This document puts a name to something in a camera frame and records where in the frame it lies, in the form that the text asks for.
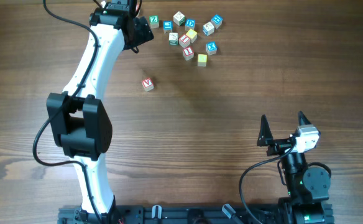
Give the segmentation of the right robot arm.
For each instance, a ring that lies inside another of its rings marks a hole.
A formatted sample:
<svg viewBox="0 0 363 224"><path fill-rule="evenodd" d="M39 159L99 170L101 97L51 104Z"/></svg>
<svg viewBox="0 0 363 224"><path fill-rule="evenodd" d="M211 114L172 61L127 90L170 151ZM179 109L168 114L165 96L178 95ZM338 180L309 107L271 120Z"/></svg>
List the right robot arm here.
<svg viewBox="0 0 363 224"><path fill-rule="evenodd" d="M281 156L277 162L288 197L278 200L281 223L334 223L332 205L327 204L331 169L323 163L308 163L305 153L314 149L320 131L303 114L288 138L274 139L266 115L262 115L258 146L267 146L268 156Z"/></svg>

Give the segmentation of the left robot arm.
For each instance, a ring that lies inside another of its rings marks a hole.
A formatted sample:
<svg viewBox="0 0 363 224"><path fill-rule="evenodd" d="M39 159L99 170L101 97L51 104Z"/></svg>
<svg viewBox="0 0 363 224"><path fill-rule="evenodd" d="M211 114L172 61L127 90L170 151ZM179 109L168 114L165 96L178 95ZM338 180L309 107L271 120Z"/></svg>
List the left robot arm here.
<svg viewBox="0 0 363 224"><path fill-rule="evenodd" d="M82 25L90 34L72 79L61 93L47 98L48 120L55 144L74 166L83 196L80 207L61 209L59 223L122 223L109 186L106 152L113 127L103 106L103 96L119 54L138 53L138 46L154 35L140 1L103 1Z"/></svg>

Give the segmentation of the yellow S letter block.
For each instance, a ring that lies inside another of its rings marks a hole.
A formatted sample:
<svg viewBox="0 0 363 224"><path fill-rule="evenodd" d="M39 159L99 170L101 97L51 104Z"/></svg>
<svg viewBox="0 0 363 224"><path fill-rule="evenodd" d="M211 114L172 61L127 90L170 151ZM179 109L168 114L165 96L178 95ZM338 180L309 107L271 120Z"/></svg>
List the yellow S letter block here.
<svg viewBox="0 0 363 224"><path fill-rule="evenodd" d="M205 67L207 65L208 56L206 54L198 54L198 66Z"/></svg>

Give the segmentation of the red A letter block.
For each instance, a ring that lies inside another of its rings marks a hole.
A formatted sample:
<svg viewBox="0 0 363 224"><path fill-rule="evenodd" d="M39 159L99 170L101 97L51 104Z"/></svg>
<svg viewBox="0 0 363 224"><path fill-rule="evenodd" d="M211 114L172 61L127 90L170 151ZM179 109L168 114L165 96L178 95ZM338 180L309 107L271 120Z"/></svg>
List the red A letter block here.
<svg viewBox="0 0 363 224"><path fill-rule="evenodd" d="M153 81L150 78L142 80L142 86L144 87L145 91L150 91L154 89Z"/></svg>

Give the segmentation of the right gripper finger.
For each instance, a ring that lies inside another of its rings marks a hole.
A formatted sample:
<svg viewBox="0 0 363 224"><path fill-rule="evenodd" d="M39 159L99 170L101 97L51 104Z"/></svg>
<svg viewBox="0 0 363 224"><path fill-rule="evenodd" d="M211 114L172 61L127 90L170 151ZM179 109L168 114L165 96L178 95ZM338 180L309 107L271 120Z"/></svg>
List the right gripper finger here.
<svg viewBox="0 0 363 224"><path fill-rule="evenodd" d="M300 126L311 125L311 122L308 120L308 118L304 115L302 111L298 112L298 123Z"/></svg>
<svg viewBox="0 0 363 224"><path fill-rule="evenodd" d="M273 136L269 127L269 123L265 114L261 116L260 131L257 140L257 146L264 147L273 144Z"/></svg>

